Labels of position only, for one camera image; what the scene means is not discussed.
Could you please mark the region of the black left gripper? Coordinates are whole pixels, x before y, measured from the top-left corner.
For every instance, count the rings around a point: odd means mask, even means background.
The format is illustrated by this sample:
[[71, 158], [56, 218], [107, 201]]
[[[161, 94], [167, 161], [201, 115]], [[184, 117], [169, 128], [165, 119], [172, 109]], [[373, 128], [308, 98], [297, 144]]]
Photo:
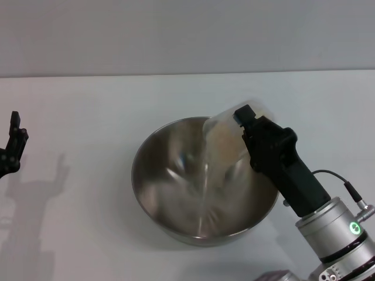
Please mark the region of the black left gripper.
[[5, 149], [0, 149], [0, 178], [9, 172], [17, 172], [21, 167], [21, 157], [29, 135], [27, 130], [21, 128], [20, 125], [21, 118], [19, 112], [13, 111], [11, 114], [7, 152]]

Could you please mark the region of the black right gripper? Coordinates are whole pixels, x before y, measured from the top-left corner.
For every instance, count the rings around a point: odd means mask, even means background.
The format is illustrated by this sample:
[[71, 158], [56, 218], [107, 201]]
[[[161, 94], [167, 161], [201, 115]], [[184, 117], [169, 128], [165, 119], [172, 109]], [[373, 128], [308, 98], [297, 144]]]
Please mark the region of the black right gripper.
[[[235, 110], [234, 119], [243, 128], [242, 139], [250, 155], [250, 166], [267, 176], [300, 218], [321, 208], [331, 200], [296, 151], [297, 135], [281, 128], [249, 105]], [[255, 153], [253, 136], [258, 148]]]

